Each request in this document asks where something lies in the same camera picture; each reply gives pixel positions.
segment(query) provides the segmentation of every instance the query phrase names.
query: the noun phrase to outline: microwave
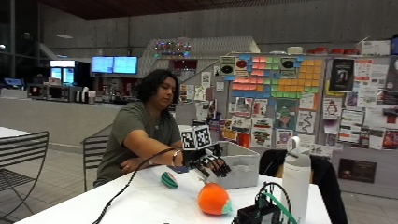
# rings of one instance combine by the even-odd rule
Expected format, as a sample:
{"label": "microwave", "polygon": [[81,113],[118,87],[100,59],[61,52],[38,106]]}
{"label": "microwave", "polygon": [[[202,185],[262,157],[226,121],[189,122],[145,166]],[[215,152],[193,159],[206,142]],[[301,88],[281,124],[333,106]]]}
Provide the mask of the microwave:
{"label": "microwave", "polygon": [[48,98],[48,85],[29,83],[26,87],[28,98],[45,100]]}
{"label": "microwave", "polygon": [[48,86],[48,101],[74,102],[76,93],[82,90],[82,87]]}

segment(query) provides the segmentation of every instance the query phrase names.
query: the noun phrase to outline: orange ball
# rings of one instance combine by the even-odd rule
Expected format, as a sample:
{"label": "orange ball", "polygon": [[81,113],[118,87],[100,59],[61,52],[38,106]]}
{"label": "orange ball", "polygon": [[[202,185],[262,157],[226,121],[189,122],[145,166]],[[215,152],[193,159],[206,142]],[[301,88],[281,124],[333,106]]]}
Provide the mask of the orange ball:
{"label": "orange ball", "polygon": [[210,215],[223,215],[233,212],[231,201],[222,186],[206,184],[198,193],[198,208]]}

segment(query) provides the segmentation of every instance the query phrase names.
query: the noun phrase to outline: cardboard box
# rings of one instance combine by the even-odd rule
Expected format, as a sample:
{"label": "cardboard box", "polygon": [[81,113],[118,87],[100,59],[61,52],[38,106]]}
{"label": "cardboard box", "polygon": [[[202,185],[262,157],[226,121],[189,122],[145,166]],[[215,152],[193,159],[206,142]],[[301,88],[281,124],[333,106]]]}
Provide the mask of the cardboard box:
{"label": "cardboard box", "polygon": [[357,45],[361,55],[388,55],[390,54],[390,41],[362,41]]}

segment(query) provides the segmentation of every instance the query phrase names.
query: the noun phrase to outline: white bottle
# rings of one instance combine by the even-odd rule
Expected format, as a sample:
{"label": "white bottle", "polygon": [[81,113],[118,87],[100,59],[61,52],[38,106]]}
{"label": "white bottle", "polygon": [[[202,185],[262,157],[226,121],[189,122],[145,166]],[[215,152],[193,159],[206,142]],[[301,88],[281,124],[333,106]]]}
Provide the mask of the white bottle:
{"label": "white bottle", "polygon": [[[311,178],[311,159],[310,156],[303,154],[309,151],[305,147],[298,147],[299,138],[291,137],[287,143],[287,154],[283,164],[283,176],[282,186],[287,192],[290,204],[291,204],[291,215],[297,223],[306,223],[307,214],[307,200],[309,200],[309,189],[310,189],[310,178]],[[287,201],[281,195],[281,202],[286,209],[289,209]]]}

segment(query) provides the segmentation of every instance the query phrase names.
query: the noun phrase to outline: olive green t-shirt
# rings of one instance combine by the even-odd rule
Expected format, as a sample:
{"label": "olive green t-shirt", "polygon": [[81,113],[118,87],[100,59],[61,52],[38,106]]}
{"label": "olive green t-shirt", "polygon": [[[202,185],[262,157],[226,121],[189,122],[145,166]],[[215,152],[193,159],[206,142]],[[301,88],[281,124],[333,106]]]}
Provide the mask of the olive green t-shirt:
{"label": "olive green t-shirt", "polygon": [[134,130],[144,130],[150,138],[168,146],[179,141],[178,125],[169,112],[161,113],[160,123],[156,123],[149,117],[142,102],[126,104],[113,121],[96,182],[108,182],[122,176],[121,163],[138,157],[124,146],[124,139]]}

